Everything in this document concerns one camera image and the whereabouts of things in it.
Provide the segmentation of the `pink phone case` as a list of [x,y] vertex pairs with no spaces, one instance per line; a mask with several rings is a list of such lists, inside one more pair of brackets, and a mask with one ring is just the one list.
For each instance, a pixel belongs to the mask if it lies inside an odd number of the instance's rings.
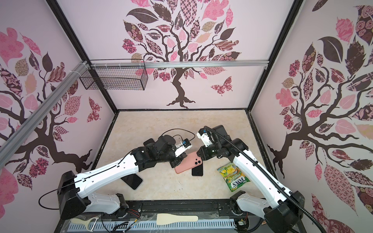
[[187,170],[193,169],[203,163],[201,157],[197,155],[197,152],[192,152],[183,159],[180,165],[175,167],[176,174],[181,174]]

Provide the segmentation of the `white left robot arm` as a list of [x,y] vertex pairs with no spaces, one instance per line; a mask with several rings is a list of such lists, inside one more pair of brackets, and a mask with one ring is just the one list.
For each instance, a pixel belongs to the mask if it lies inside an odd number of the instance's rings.
[[84,173],[65,172],[57,189],[60,218],[77,217],[84,212],[113,214],[125,208],[121,194],[104,196],[96,190],[118,179],[153,168],[157,163],[170,163],[172,168],[180,165],[192,147],[188,139],[177,144],[169,136],[160,136],[157,141],[149,139],[142,147],[135,148],[123,158]]

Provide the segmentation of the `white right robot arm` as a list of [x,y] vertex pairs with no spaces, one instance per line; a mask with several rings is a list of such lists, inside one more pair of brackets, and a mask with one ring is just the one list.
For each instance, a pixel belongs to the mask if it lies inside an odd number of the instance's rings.
[[234,202],[240,211],[263,219],[274,233],[306,232],[302,222],[304,196],[292,192],[270,174],[242,140],[232,140],[222,125],[213,129],[204,127],[197,137],[203,142],[197,151],[203,161],[214,157],[229,159],[264,196],[260,199],[245,192],[238,194]]

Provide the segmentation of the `purple smartphone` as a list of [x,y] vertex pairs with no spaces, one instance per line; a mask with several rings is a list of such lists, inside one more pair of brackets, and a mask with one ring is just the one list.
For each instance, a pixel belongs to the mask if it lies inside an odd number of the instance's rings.
[[203,164],[200,164],[200,165],[194,167],[194,168],[191,170],[191,174],[192,174],[192,176],[202,177],[202,176],[204,175]]

